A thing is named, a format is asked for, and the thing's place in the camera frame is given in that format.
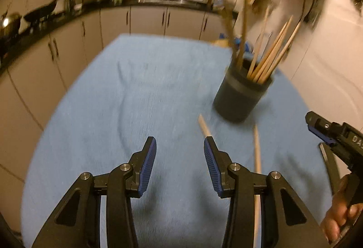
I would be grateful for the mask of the person right hand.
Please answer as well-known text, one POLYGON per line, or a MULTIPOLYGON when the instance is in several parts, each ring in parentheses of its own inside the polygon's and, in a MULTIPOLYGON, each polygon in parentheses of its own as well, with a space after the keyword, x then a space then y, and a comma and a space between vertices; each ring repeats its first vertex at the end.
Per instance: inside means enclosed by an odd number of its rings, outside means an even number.
POLYGON ((340 228, 346 224, 346 221, 357 219, 362 212, 362 203, 348 207, 345 199, 345 191, 350 177, 351 175, 347 174, 340 180, 339 190, 334 194, 332 205, 321 222, 321 229, 328 242, 336 241, 340 228))

